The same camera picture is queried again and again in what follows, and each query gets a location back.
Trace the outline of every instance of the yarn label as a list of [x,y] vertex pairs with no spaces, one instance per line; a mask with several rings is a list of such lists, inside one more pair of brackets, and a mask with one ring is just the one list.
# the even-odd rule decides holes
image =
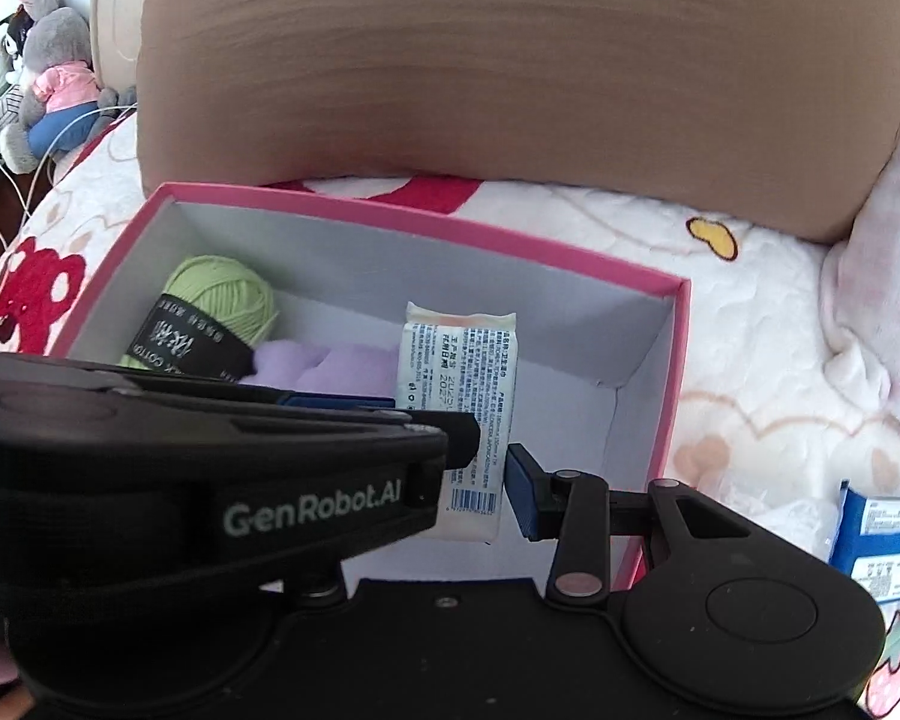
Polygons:
[[186,300],[160,295],[127,355],[163,373],[235,382],[253,373],[253,349]]
[[420,320],[404,326],[397,408],[472,413],[480,425],[477,457],[445,475],[437,526],[429,535],[493,541],[514,406],[516,319],[444,317],[413,304],[408,319]]

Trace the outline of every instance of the white package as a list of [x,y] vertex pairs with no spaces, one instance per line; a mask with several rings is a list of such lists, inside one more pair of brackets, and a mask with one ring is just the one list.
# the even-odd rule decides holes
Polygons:
[[704,475],[698,490],[804,552],[830,560],[840,519],[836,504],[736,469]]
[[397,408],[472,413],[481,434],[476,459],[466,469],[445,474],[437,524],[424,536],[486,542],[497,538],[516,358],[516,314],[457,317],[408,304]]

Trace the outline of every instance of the red cartoon print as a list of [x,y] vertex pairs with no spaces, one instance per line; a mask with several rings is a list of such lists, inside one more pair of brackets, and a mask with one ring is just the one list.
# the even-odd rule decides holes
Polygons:
[[86,261],[60,258],[51,248],[36,250],[27,238],[4,261],[0,272],[0,351],[43,354],[50,329],[77,300]]
[[[442,175],[418,175],[411,178],[402,187],[384,194],[375,194],[368,200],[386,205],[398,205],[401,208],[413,208],[417,211],[430,211],[434,214],[450,215],[460,210],[482,181],[473,178],[454,178]],[[274,184],[274,189],[309,191],[312,189],[302,181],[288,181]]]

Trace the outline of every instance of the person's hand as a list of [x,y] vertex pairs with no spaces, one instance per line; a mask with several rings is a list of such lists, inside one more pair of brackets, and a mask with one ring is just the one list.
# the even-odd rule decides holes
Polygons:
[[36,702],[24,685],[17,685],[0,699],[0,720],[21,720]]

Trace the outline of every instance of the cushion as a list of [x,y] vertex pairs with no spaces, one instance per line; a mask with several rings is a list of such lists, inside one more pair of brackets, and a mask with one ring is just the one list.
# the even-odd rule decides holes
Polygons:
[[826,378],[868,412],[900,421],[900,140],[845,244],[821,276]]
[[562,182],[847,234],[900,0],[146,0],[144,185]]

